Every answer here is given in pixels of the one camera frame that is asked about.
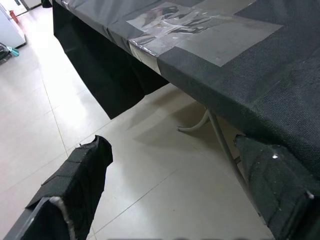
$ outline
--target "metal table leg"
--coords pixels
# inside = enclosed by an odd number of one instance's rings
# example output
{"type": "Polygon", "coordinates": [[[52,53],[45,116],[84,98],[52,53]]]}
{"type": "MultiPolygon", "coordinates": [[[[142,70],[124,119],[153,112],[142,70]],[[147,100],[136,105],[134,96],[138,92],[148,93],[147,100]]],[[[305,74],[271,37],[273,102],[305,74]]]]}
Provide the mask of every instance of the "metal table leg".
{"type": "Polygon", "coordinates": [[[218,138],[218,141],[222,147],[222,150],[224,152],[224,155],[225,157],[227,158],[227,160],[229,161],[231,167],[232,167],[232,170],[236,176],[236,178],[238,179],[242,189],[244,190],[245,194],[247,195],[248,199],[250,200],[251,204],[253,205],[253,207],[255,208],[256,212],[260,215],[259,213],[259,210],[253,200],[253,197],[250,193],[250,190],[249,190],[249,187],[246,183],[246,180],[245,178],[243,177],[242,173],[240,172],[239,168],[238,168],[238,165],[237,163],[239,163],[239,160],[235,160],[230,152],[230,149],[229,149],[229,146],[226,142],[226,139],[224,137],[224,134],[221,130],[221,127],[220,127],[220,124],[218,122],[218,119],[217,119],[217,116],[212,113],[211,111],[209,111],[209,109],[207,109],[201,119],[201,121],[196,124],[195,126],[193,127],[190,127],[190,128],[184,128],[184,127],[178,127],[177,130],[180,131],[180,132],[192,132],[192,131],[195,131],[195,130],[198,130],[199,128],[201,128],[203,125],[205,125],[208,121],[210,120],[212,126],[213,126],[213,129],[215,131],[215,134],[218,138]]]}

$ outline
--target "white tiled floor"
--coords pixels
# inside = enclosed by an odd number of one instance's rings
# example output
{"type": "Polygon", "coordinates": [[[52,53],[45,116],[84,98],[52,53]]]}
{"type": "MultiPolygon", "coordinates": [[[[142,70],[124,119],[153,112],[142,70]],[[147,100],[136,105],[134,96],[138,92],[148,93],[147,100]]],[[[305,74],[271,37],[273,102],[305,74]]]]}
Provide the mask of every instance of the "white tiled floor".
{"type": "MultiPolygon", "coordinates": [[[[74,146],[95,134],[112,144],[114,163],[88,239],[271,238],[210,124],[176,131],[195,124],[203,106],[169,84],[110,120],[53,37],[52,10],[19,19],[28,45],[0,66],[0,239],[74,146]]],[[[232,145],[237,131],[221,124],[232,145]]]]}

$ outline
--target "red object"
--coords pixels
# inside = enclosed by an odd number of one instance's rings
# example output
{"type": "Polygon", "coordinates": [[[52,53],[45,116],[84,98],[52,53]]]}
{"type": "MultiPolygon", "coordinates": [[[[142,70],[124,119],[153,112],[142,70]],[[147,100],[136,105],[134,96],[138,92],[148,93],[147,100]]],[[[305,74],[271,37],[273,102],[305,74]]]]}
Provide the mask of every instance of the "red object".
{"type": "Polygon", "coordinates": [[[10,16],[12,17],[12,19],[18,24],[19,20],[18,20],[17,16],[15,15],[14,11],[10,10],[9,12],[10,12],[10,16]]]}

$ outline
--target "table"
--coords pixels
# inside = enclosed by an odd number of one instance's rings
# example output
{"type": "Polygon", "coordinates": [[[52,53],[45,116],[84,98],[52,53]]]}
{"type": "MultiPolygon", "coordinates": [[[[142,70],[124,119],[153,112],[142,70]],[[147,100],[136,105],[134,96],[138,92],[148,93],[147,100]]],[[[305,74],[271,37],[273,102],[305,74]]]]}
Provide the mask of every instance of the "table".
{"type": "Polygon", "coordinates": [[[53,7],[55,35],[111,118],[169,81],[207,107],[201,123],[210,118],[240,182],[216,115],[286,147],[320,180],[318,0],[55,0],[53,7]]]}

